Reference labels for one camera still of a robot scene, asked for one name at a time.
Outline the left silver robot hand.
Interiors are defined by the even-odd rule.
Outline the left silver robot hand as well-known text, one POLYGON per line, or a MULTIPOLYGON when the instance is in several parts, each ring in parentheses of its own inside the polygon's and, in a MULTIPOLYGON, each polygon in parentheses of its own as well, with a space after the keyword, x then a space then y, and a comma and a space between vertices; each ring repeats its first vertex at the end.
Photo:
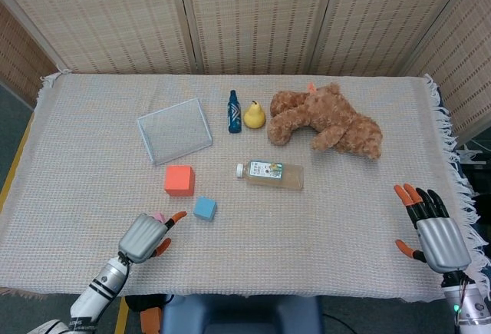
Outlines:
POLYGON ((168 231, 186 216, 187 212, 181 211, 162 222, 142 213, 120 239, 118 255, 131 263, 143 263, 151 257, 159 256, 162 253, 160 246, 168 231))

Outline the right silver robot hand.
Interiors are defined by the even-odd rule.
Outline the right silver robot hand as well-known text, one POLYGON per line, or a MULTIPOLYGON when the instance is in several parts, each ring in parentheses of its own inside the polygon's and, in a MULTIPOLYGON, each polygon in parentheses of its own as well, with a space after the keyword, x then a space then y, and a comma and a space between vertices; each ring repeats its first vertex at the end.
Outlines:
POLYGON ((399 251, 426 263, 436 273, 466 270, 471 263, 469 251, 440 196, 434 190, 425 191, 410 184, 396 185, 394 191, 406 208, 420 242, 420 249, 415 250, 396 240, 399 251))

